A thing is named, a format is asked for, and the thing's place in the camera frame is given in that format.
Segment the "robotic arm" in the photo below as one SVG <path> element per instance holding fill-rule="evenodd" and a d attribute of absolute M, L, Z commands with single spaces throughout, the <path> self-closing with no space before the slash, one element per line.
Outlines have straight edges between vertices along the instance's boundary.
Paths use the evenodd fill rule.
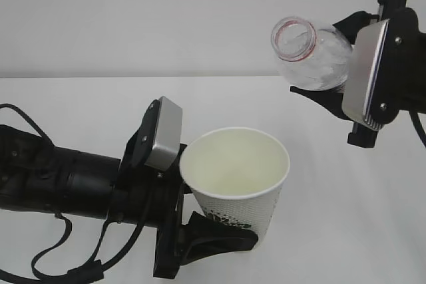
<path fill-rule="evenodd" d="M 166 97 L 148 107 L 140 128 L 126 145 L 122 160 L 56 147 L 20 109 L 12 108 L 38 133 L 0 126 L 0 208 L 54 213 L 65 221 L 63 238 L 31 262 L 39 280 L 0 270 L 0 280 L 28 283 L 92 283 L 117 264 L 146 226 L 157 229 L 154 276 L 173 279 L 181 265 L 231 251 L 251 250 L 258 236 L 247 229 L 224 225 L 194 212 L 182 225 L 184 194 L 191 193 L 178 167 L 186 145 L 180 143 L 182 109 Z M 36 262 L 60 246 L 71 232 L 62 213 L 104 219 L 101 238 L 92 256 L 67 274 L 41 273 Z M 126 245 L 111 260 L 95 260 L 111 223 L 136 224 Z"/>
<path fill-rule="evenodd" d="M 359 11 L 334 25 L 354 45 L 344 92 L 290 90 L 352 121 L 349 144 L 373 148 L 379 130 L 400 110 L 410 112 L 425 143 L 417 113 L 426 113 L 426 34 L 407 0 L 378 2 L 378 15 Z"/>

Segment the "printed pattern on cup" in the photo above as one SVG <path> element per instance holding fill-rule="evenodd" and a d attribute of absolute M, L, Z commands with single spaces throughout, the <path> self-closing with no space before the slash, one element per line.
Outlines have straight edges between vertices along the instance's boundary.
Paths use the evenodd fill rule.
<path fill-rule="evenodd" d="M 213 210 L 208 210 L 207 208 L 202 208 L 204 214 L 209 219 L 212 219 L 215 222 L 220 222 L 225 225 L 239 227 L 240 229 L 251 229 L 252 225 L 248 223 L 241 223 L 236 218 L 229 216 L 228 214 L 221 214 L 220 212 L 215 212 Z"/>
<path fill-rule="evenodd" d="M 225 200 L 213 198 L 192 190 L 204 215 L 225 225 L 249 229 L 259 236 L 261 241 L 271 222 L 282 186 L 275 190 L 243 200 Z"/>

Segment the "black cable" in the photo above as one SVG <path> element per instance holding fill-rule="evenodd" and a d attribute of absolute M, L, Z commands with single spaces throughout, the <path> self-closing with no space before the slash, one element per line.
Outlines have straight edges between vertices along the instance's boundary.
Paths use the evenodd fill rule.
<path fill-rule="evenodd" d="M 109 219 L 105 220 L 105 222 L 102 224 L 102 231 L 101 231 L 101 236 L 99 237 L 98 243 L 95 247 L 95 250 L 93 251 L 92 255 L 87 259 L 86 263 L 83 265 L 87 265 L 91 262 L 94 262 L 96 259 L 96 256 L 99 253 L 99 249 L 101 248 L 101 244 L 104 240 L 105 237 L 105 233 L 107 232 L 108 226 L 110 224 L 114 223 L 114 221 L 110 221 Z"/>
<path fill-rule="evenodd" d="M 34 256 L 34 258 L 31 260 L 31 269 L 33 270 L 33 274 L 35 277 L 37 277 L 38 279 L 51 279 L 55 276 L 52 275 L 47 275 L 44 273 L 41 273 L 36 267 L 35 264 L 40 260 L 40 258 L 42 258 L 45 254 L 47 254 L 48 252 L 56 249 L 57 247 L 61 246 L 62 244 L 64 244 L 64 242 L 66 240 L 68 240 L 72 230 L 73 230 L 73 224 L 71 223 L 71 221 L 69 219 L 67 219 L 65 216 L 63 216 L 60 212 L 55 213 L 55 217 L 57 219 L 61 219 L 65 222 L 65 232 L 62 235 L 62 238 L 58 241 L 58 243 L 54 244 L 54 246 L 45 249 L 43 251 L 41 251 L 40 253 L 38 253 L 36 256 Z"/>
<path fill-rule="evenodd" d="M 133 245 L 136 243 L 140 233 L 142 232 L 142 229 L 145 226 L 146 219 L 148 217 L 149 209 L 151 207 L 152 197 L 153 197 L 153 194 L 154 194 L 152 189 L 155 188 L 155 182 L 156 182 L 156 179 L 154 179 L 152 181 L 151 186 L 147 189 L 148 195 L 147 195 L 146 201 L 144 203 L 144 209 L 143 209 L 142 214 L 140 215 L 140 219 L 138 220 L 138 223 L 137 223 L 134 231 L 132 232 L 132 235 L 130 236 L 130 238 L 128 239 L 126 244 L 122 247 L 122 249 L 112 259 L 110 259 L 106 263 L 102 264 L 102 270 L 103 271 L 110 269 L 111 267 L 116 265 L 119 261 L 121 261 L 123 259 L 123 257 L 130 251 L 130 249 L 133 247 Z"/>
<path fill-rule="evenodd" d="M 410 111 L 409 113 L 417 135 L 419 136 L 422 143 L 426 146 L 426 132 L 423 126 L 421 125 L 419 114 L 414 111 Z"/>
<path fill-rule="evenodd" d="M 28 114 L 26 114 L 25 112 L 23 112 L 20 108 L 18 108 L 17 106 L 14 106 L 13 104 L 10 104 L 10 103 L 0 104 L 0 109 L 2 109 L 2 108 L 9 108 L 9 109 L 15 111 L 25 121 L 27 121 L 27 123 L 31 126 L 31 128 L 33 128 L 40 135 L 40 137 L 42 137 L 46 142 L 48 142 L 52 146 L 54 145 L 53 142 L 52 142 L 52 140 L 47 136 L 47 134 L 45 134 L 45 132 L 43 130 L 41 130 L 41 128 L 39 126 L 37 126 L 37 124 L 34 122 L 34 120 L 31 119 L 28 116 Z"/>

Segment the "cup rim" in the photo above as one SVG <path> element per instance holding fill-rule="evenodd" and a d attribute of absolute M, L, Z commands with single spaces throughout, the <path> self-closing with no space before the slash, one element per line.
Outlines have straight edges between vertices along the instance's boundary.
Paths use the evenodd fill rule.
<path fill-rule="evenodd" d="M 284 154 L 286 155 L 286 158 L 287 158 L 287 161 L 288 161 L 287 169 L 286 169 L 284 175 L 282 176 L 282 178 L 278 182 L 276 182 L 274 185 L 270 186 L 269 188 L 267 188 L 265 190 L 262 190 L 262 191 L 259 191 L 259 192 L 256 192 L 256 193 L 251 193 L 251 194 L 244 194 L 244 195 L 241 195 L 241 196 L 225 196 L 225 195 L 222 195 L 222 194 L 215 194 L 215 193 L 206 192 L 204 190 L 200 190 L 198 188 L 195 188 L 194 186 L 191 186 L 185 180 L 185 177 L 184 177 L 184 175 L 182 173 L 182 168 L 180 166 L 180 162 L 182 161 L 182 158 L 184 157 L 185 152 L 190 147 L 190 145 L 193 144 L 193 143 L 195 143 L 195 142 L 197 142 L 197 141 L 199 141 L 199 140 L 201 140 L 201 139 L 203 139 L 203 138 L 205 138 L 206 136 L 211 135 L 211 134 L 214 134 L 214 133 L 217 133 L 217 132 L 220 132 L 220 131 L 235 130 L 235 129 L 238 129 L 238 130 L 249 130 L 249 131 L 254 131 L 254 132 L 263 134 L 264 136 L 267 136 L 267 137 L 271 138 L 273 141 L 275 141 L 281 147 L 281 149 L 284 151 Z M 179 172 L 180 172 L 180 176 L 182 176 L 182 179 L 184 180 L 184 182 L 186 183 L 186 185 L 188 185 L 191 188 L 191 190 L 195 190 L 195 191 L 197 191 L 197 192 L 199 192 L 201 194 L 204 194 L 205 196 L 209 196 L 211 198 L 220 199 L 220 200 L 247 200 L 247 199 L 257 198 L 259 196 L 267 194 L 267 193 L 275 190 L 276 188 L 280 187 L 281 184 L 284 183 L 284 180 L 287 178 L 287 175 L 288 175 L 289 171 L 290 171 L 290 155 L 288 154 L 288 151 L 287 151 L 286 147 L 275 136 L 272 136 L 271 134 L 269 134 L 267 132 L 264 132 L 262 130 L 258 130 L 258 129 L 255 129 L 255 128 L 247 128 L 245 126 L 228 126 L 228 127 L 225 127 L 225 128 L 219 128 L 219 129 L 215 129 L 213 131 L 209 131 L 209 132 L 207 132 L 207 133 L 199 136 L 197 139 L 195 139 L 194 141 L 192 141 L 185 148 L 185 150 L 183 151 L 182 155 L 180 156 L 180 160 L 179 160 Z"/>

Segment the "white table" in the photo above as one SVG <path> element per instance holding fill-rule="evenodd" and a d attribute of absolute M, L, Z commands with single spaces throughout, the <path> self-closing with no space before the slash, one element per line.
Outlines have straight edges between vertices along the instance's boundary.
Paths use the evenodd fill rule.
<path fill-rule="evenodd" d="M 182 267 L 175 282 L 152 278 L 155 229 L 101 283 L 421 284 L 426 281 L 426 150 L 401 113 L 377 146 L 347 145 L 351 124 L 288 92 L 278 77 L 3 79 L 0 101 L 26 110 L 56 145 L 121 157 L 154 98 L 184 109 L 182 142 L 223 126 L 250 126 L 279 138 L 292 169 L 263 244 L 251 253 Z M 0 123 L 27 129 L 2 110 Z M 186 197 L 185 216 L 198 206 Z M 40 262 L 63 273 L 93 249 L 101 221 L 71 216 L 64 246 Z M 32 256 L 52 245 L 63 223 L 52 215 L 0 211 L 0 268 L 31 276 Z M 114 255 L 133 225 L 114 225 L 100 257 Z"/>

